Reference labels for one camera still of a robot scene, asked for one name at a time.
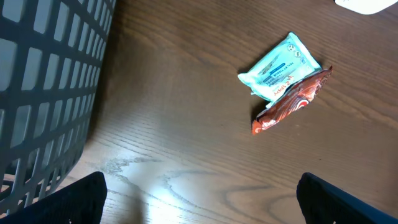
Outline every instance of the blue packet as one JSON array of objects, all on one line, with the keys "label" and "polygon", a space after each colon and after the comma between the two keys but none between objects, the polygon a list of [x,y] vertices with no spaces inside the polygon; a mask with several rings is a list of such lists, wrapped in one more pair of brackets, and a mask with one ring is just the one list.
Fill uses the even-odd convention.
[{"label": "blue packet", "polygon": [[250,71],[238,78],[270,108],[294,83],[322,70],[300,39],[290,32],[278,46],[264,56]]}]

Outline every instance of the red packet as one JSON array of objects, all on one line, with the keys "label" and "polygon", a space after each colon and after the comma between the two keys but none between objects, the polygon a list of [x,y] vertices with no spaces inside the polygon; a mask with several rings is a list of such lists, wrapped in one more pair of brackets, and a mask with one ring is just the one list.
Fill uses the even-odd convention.
[{"label": "red packet", "polygon": [[257,115],[252,124],[252,133],[258,134],[269,129],[292,112],[309,104],[325,84],[331,71],[332,67],[294,84],[276,104]]}]

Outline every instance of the laundry basket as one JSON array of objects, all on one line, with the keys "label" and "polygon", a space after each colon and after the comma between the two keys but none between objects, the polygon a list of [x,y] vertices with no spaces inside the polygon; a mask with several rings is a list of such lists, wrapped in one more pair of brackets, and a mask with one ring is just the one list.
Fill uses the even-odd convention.
[{"label": "laundry basket", "polygon": [[116,0],[0,0],[0,218],[78,162]]}]

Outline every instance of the wooden surface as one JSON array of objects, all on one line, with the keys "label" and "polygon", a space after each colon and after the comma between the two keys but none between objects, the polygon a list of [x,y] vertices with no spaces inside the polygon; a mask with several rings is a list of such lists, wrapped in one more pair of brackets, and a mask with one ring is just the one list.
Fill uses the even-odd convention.
[{"label": "wooden surface", "polygon": [[[311,105],[257,136],[237,78],[289,31],[335,71]],[[312,172],[398,217],[398,5],[332,0],[119,0],[84,153],[103,223],[304,223]]]}]

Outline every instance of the brown wood tabletop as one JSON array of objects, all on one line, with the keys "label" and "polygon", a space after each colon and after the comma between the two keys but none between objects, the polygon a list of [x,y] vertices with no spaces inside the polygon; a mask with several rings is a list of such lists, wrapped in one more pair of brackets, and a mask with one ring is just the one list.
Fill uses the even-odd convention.
[{"label": "brown wood tabletop", "polygon": [[[257,136],[264,101],[237,78],[289,31],[334,72]],[[84,153],[62,183],[105,174],[103,223],[305,223],[312,172],[398,217],[398,4],[119,0]]]}]

